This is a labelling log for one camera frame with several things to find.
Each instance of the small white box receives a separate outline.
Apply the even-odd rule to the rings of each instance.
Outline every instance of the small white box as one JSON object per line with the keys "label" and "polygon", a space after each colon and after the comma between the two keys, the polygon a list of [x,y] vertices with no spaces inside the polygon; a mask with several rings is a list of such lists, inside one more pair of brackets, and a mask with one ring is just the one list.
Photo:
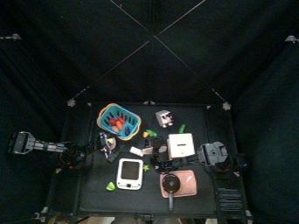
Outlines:
{"label": "small white box", "polygon": [[192,134],[171,134],[168,136],[169,159],[184,158],[195,154]]}

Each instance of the black tent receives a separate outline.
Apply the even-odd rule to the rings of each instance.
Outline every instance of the black tent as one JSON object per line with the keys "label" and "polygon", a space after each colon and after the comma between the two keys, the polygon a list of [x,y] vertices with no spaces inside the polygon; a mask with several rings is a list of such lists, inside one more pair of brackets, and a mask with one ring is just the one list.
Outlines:
{"label": "black tent", "polygon": [[0,9],[0,220],[41,211],[52,174],[44,156],[5,156],[9,136],[58,142],[75,100],[228,102],[249,211],[297,223],[299,43],[285,41],[297,1],[4,0]]}

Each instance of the blue basket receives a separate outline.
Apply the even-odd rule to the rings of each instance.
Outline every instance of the blue basket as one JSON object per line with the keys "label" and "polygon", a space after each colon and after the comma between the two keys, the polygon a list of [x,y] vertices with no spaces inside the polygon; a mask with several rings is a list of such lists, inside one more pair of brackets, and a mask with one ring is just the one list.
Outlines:
{"label": "blue basket", "polygon": [[[123,124],[123,129],[116,133],[112,130],[112,126],[108,124],[111,118],[117,118],[120,116],[125,123]],[[139,115],[129,112],[127,109],[121,108],[117,104],[109,103],[97,114],[97,126],[115,134],[119,139],[127,141],[129,140],[137,133],[141,124],[141,119]]]}

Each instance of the black device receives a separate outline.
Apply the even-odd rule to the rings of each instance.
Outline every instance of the black device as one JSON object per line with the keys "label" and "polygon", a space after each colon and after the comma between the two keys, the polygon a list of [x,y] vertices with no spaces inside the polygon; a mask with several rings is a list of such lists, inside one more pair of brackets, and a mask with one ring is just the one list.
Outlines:
{"label": "black device", "polygon": [[159,173],[176,171],[187,164],[201,164],[208,166],[215,172],[227,172],[232,166],[227,148],[223,143],[207,143],[200,146],[195,155],[176,158],[173,160],[159,161],[159,150],[153,151],[151,163]]}

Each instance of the small toy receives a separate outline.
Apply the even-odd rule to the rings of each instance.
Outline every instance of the small toy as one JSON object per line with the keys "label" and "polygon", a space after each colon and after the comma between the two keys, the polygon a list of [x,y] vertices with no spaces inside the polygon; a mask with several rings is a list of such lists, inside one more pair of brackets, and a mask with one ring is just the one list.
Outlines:
{"label": "small toy", "polygon": [[128,136],[128,135],[129,135],[129,133],[131,133],[131,130],[129,130],[129,128],[128,128],[128,127],[125,127],[125,135]]}
{"label": "small toy", "polygon": [[143,137],[148,137],[148,135],[149,135],[148,132],[144,131]]}
{"label": "small toy", "polygon": [[183,124],[181,127],[179,128],[179,134],[184,132],[184,129],[185,129],[185,124]]}
{"label": "small toy", "polygon": [[116,133],[119,132],[119,128],[117,128],[117,126],[112,126],[112,128],[111,128]]}
{"label": "small toy", "polygon": [[121,130],[121,129],[123,129],[123,124],[121,124],[121,122],[120,122],[120,121],[116,121],[116,127],[117,127],[117,129],[119,129],[119,130]]}
{"label": "small toy", "polygon": [[148,137],[148,136],[149,137],[156,137],[156,133],[152,130],[147,129],[145,133],[144,133],[144,137]]}
{"label": "small toy", "polygon": [[161,127],[173,125],[173,115],[169,111],[161,110],[155,113],[155,116]]}
{"label": "small toy", "polygon": [[111,191],[111,192],[113,192],[116,190],[116,186],[115,186],[113,182],[109,182],[107,184],[107,190]]}
{"label": "small toy", "polygon": [[144,172],[148,172],[151,169],[149,169],[149,165],[148,164],[144,164]]}

